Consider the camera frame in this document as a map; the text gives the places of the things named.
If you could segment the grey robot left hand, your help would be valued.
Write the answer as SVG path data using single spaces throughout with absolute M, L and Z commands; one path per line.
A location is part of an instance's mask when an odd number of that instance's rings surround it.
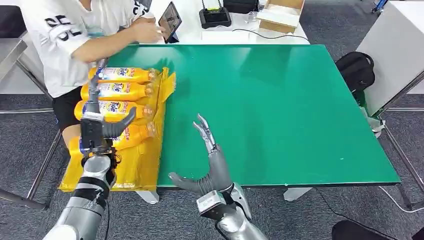
M 126 127 L 128 127 L 132 121 L 136 118 L 136 108 L 133 107 L 129 110 L 127 116 L 117 122 L 106 122 L 104 117 L 100 113 L 99 105 L 99 80 L 101 71 L 107 66 L 109 58 L 106 57 L 96 62 L 96 69 L 94 76 L 90 78 L 88 82 L 88 101 L 87 109 L 83 114 L 82 121 L 85 124 L 86 119 L 89 124 L 94 125 L 94 135 L 97 135 L 103 139 L 111 139 L 119 137 Z

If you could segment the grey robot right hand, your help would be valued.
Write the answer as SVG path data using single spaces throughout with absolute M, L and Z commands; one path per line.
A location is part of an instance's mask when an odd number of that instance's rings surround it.
M 170 172 L 168 177 L 172 183 L 186 191 L 194 192 L 200 196 L 204 196 L 211 191 L 225 192 L 230 191 L 233 181 L 226 158 L 219 144 L 211 132 L 207 120 L 200 114 L 197 115 L 198 122 L 193 122 L 193 126 L 197 129 L 202 137 L 208 156 L 209 171 L 197 180 L 181 177 L 175 172 Z

